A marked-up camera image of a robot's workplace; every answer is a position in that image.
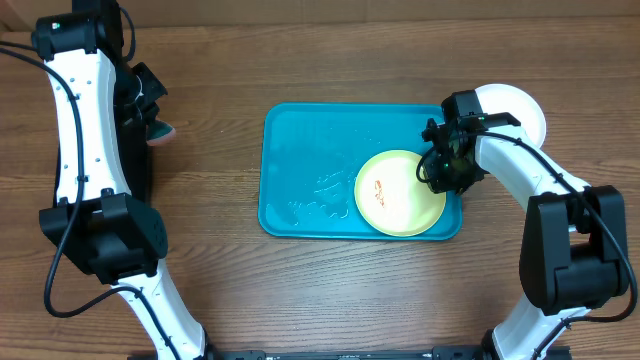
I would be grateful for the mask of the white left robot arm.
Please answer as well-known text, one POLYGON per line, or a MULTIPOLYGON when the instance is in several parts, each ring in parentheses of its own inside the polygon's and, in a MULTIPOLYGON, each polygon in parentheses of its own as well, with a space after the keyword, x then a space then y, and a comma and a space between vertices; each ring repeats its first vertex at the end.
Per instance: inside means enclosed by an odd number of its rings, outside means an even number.
POLYGON ((131 23, 114 0, 76 1, 42 17, 32 43, 49 72, 59 153, 54 201, 39 213, 58 257, 121 296, 158 359, 217 353, 171 279, 168 236, 150 204, 150 142, 166 89, 132 60, 131 23))

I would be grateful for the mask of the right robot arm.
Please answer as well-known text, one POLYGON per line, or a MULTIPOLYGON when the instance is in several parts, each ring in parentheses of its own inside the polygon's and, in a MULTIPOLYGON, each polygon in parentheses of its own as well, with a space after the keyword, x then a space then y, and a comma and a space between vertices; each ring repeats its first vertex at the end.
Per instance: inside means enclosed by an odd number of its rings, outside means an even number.
POLYGON ((416 167, 434 193, 462 194, 493 175, 522 206, 523 295, 464 359, 568 359, 554 341, 573 324, 616 323, 639 300, 628 257, 625 205, 614 187, 593 187, 546 155, 545 115, 523 90, 489 84, 454 92, 443 120, 422 133, 430 148, 416 167))

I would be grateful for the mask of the yellow-green plate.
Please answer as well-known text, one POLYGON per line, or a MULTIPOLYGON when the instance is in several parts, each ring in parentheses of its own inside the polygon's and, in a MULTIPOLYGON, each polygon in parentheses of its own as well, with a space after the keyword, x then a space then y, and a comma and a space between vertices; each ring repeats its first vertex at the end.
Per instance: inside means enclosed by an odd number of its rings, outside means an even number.
POLYGON ((389 150, 370 158, 354 183, 356 206, 365 221, 383 234, 410 237, 433 227, 446 206, 446 195, 420 182, 421 156, 389 150))

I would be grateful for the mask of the white plate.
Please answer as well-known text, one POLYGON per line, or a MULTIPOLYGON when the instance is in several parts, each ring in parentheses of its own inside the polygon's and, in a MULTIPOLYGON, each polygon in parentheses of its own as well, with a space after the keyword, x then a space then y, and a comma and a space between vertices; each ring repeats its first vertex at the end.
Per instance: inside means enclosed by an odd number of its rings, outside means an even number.
POLYGON ((497 83, 480 86, 475 93, 485 113, 510 113, 538 148, 543 145, 547 133, 546 118, 531 95, 515 86, 497 83))

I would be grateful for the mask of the pink and green sponge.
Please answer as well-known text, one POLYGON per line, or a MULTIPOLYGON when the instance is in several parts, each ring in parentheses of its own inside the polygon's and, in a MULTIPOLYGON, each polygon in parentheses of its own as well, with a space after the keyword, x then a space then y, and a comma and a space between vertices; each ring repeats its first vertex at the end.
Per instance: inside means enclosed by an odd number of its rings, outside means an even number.
POLYGON ((175 128, 162 120, 155 120, 146 127, 146 143, 148 146, 161 146, 171 141, 175 135, 175 128))

